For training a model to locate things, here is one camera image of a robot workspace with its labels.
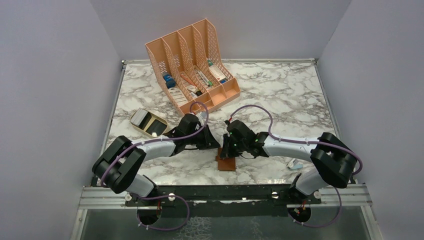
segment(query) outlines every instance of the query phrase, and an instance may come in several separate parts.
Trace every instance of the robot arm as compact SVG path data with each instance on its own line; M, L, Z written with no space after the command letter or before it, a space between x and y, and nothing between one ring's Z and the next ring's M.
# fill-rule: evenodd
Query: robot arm
M224 135L224 143L221 158L238 157L243 152L248 152L256 157L283 156L312 162L315 169L301 173L294 179L289 195L291 198L302 201L314 191L331 185L336 188L346 188L352 176L356 158L352 155L321 144L309 144L324 142L348 149L336 136L324 132L320 137L314 138L290 138L292 143L275 139L268 132L254 133L243 122L234 120L226 121L229 134Z
M146 197L156 187L155 183L144 175L137 174L143 162L159 157L171 157L183 151L186 145L196 145L199 150L219 148L220 144L212 136L209 126L204 126L198 134L184 138L201 127L198 117L186 114L179 125L157 141L148 142L130 149L125 155L124 162L117 162L106 173L104 183L116 194L128 191L141 197ZM117 137L104 151L92 167L92 172L101 178L115 159L131 145L142 142L132 142L125 136Z

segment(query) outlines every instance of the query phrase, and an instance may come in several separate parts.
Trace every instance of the black mounting plate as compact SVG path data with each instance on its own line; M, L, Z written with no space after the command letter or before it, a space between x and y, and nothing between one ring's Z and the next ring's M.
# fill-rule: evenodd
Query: black mounting plate
M287 217L287 205L301 205L289 198L290 184L252 184L252 185L159 185L157 195L171 193L188 201L191 217L246 217L274 216ZM320 204L313 194L306 204ZM133 198L125 202L127 207L156 207L158 201L145 201ZM167 197L160 200L161 218L183 218L187 214L183 201L170 201Z

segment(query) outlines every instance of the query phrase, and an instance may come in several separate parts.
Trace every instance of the label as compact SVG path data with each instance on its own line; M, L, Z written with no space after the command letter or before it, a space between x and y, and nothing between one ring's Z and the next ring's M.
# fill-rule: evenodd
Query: label
M189 84L188 86L185 86L185 88L193 93L198 91L198 88L196 86L193 86L191 84Z
M194 92L190 92L190 95L191 95L191 97L193 98L193 99L195 99L195 98L197 98L198 96L196 95L196 93L194 93Z
M216 65L210 66L209 70L218 81L221 81L226 78L224 73Z
M182 106L188 102L186 96L184 96L180 89L171 87L168 91L178 106Z

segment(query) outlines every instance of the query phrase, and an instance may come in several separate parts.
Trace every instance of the small white object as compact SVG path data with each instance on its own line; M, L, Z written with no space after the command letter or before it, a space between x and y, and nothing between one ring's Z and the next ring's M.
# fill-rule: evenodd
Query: small white object
M170 193L169 194L169 197L168 197L168 200L171 201L171 202L174 201L175 200L175 197L174 196L175 196L175 194Z
M316 199L320 199L320 198L321 198L321 192L319 192L319 191L315 191L315 192L313 192L313 196L314 196Z
M287 167L291 170L296 170L301 169L304 166L297 159L294 158L287 164Z
M133 199L133 197L131 196L131 194L129 194L129 193L127 193L126 195L125 195L125 201L131 201Z

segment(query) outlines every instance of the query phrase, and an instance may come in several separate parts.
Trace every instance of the blue cylinder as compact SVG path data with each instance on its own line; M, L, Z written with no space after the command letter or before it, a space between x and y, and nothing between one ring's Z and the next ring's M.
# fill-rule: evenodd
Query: blue cylinder
M166 82L166 87L168 89L175 87L176 83L175 80L173 79L173 77L167 73L166 71L164 73L162 73L162 77Z

